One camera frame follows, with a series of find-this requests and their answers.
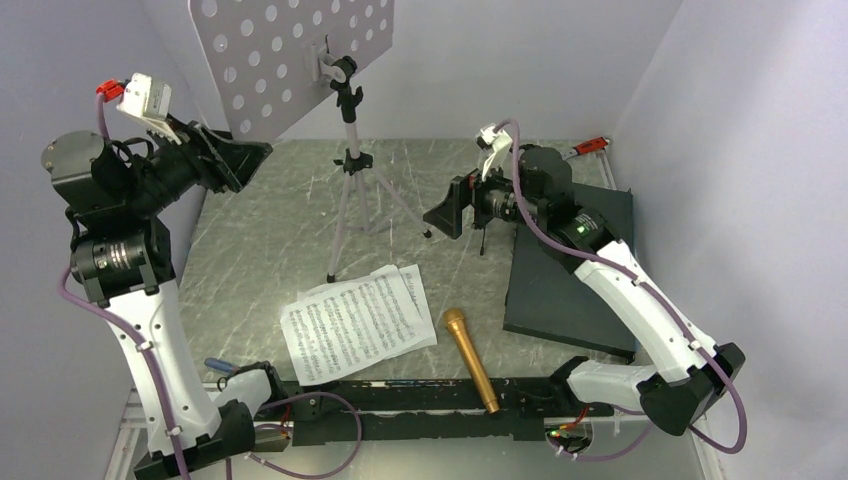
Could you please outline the lilac perforated music stand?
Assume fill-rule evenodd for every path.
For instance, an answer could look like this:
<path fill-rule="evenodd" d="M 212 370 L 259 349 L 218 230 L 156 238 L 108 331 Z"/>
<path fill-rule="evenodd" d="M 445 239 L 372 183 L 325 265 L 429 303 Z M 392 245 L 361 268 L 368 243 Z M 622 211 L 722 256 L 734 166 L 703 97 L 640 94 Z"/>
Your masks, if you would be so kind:
<path fill-rule="evenodd" d="M 347 232 L 371 234 L 406 215 L 432 236 L 358 135 L 354 78 L 392 45 L 391 1 L 191 1 L 189 13 L 234 137 L 270 143 L 335 97 L 347 147 L 326 280 Z"/>

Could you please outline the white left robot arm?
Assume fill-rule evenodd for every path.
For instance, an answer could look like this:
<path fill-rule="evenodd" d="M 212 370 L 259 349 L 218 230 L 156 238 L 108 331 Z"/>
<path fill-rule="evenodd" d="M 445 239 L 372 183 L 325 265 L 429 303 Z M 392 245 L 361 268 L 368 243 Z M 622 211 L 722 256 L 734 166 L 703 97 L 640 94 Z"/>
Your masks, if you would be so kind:
<path fill-rule="evenodd" d="M 255 415 L 275 419 L 288 402 L 268 362 L 238 368 L 216 396 L 206 391 L 182 326 L 170 233 L 160 218 L 195 186 L 241 191 L 273 148 L 194 121 L 165 123 L 167 134 L 144 138 L 144 154 L 132 140 L 78 130 L 54 139 L 41 156 L 72 227 L 65 276 L 84 290 L 78 305 L 109 324 L 141 402 L 147 454 L 134 469 L 139 479 L 187 477 L 250 452 Z"/>

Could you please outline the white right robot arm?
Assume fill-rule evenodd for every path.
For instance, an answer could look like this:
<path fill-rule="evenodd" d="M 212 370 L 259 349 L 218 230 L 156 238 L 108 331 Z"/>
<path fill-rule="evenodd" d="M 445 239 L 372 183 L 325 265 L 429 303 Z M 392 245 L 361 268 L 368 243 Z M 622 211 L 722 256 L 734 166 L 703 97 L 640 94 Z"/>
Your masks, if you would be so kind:
<path fill-rule="evenodd" d="M 514 155 L 511 178 L 500 168 L 453 178 L 424 221 L 452 239 L 462 233 L 466 208 L 473 210 L 476 229 L 495 219 L 526 225 L 550 257 L 617 315 L 651 361 L 612 365 L 578 356 L 551 376 L 555 409 L 574 415 L 589 403 L 605 403 L 681 435 L 729 395 L 738 421 L 738 438 L 729 449 L 740 450 L 748 419 L 733 380 L 745 362 L 742 350 L 718 344 L 673 305 L 610 222 L 578 201 L 572 169 L 559 152 L 523 145 Z"/>

